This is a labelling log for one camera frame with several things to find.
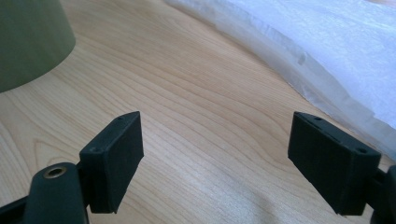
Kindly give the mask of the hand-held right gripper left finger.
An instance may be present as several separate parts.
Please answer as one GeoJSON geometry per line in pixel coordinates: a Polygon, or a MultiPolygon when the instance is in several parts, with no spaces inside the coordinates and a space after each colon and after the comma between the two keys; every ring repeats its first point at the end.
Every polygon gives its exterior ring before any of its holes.
{"type": "Polygon", "coordinates": [[[116,213],[144,157],[140,113],[113,119],[79,157],[85,203],[95,214],[116,213]]]}

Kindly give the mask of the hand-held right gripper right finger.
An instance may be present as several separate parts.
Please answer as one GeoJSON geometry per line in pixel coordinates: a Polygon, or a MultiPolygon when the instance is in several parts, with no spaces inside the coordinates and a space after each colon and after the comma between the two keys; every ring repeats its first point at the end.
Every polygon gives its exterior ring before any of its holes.
{"type": "Polygon", "coordinates": [[[288,158],[335,213],[359,216],[366,205],[365,184],[381,154],[325,119],[296,112],[288,158]]]}

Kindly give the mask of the white plastic bag blue edge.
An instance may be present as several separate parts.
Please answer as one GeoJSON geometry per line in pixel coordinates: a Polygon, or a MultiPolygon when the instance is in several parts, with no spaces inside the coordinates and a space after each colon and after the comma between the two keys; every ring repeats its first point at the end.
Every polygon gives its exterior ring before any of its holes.
{"type": "Polygon", "coordinates": [[[396,161],[396,6],[165,0],[231,36],[312,105],[396,161]]]}

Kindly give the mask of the green trash bin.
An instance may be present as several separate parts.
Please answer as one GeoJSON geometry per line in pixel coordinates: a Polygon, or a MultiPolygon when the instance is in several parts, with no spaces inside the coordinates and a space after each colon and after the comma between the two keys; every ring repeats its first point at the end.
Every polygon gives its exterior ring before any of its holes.
{"type": "Polygon", "coordinates": [[[45,75],[75,45],[60,0],[0,0],[0,93],[45,75]]]}

